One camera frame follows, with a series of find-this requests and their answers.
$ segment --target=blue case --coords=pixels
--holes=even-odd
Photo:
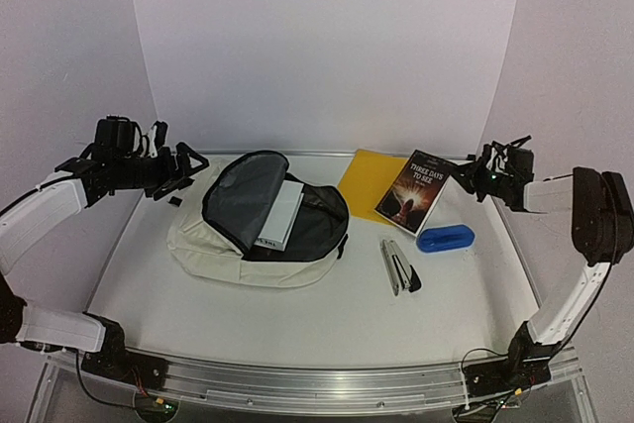
[[[452,225],[425,230],[416,239],[416,246],[425,253],[445,252],[470,247],[475,238],[476,234],[467,225]]]

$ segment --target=yellow folder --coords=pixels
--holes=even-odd
[[[395,158],[359,149],[337,188],[354,217],[389,223],[374,207],[403,169],[406,158]]]

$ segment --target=white wall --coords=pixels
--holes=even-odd
[[[473,152],[515,0],[135,0],[158,115],[202,150]]]
[[[543,178],[575,165],[623,173],[634,196],[633,0],[518,0],[483,136],[527,133]],[[541,293],[575,254],[565,217],[509,217]],[[634,254],[575,338],[600,421],[634,415]]]
[[[107,114],[156,117],[132,0],[0,0],[0,204],[92,141]],[[137,193],[60,225],[9,274],[19,295],[82,311]],[[0,346],[0,421],[26,416],[42,358]]]

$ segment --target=backpack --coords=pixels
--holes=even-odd
[[[167,234],[167,247],[190,274],[289,288],[321,279],[341,257],[350,213],[333,186],[301,182],[273,151],[229,163],[211,159],[195,177]],[[254,246],[284,180],[303,183],[303,198],[283,252]]]

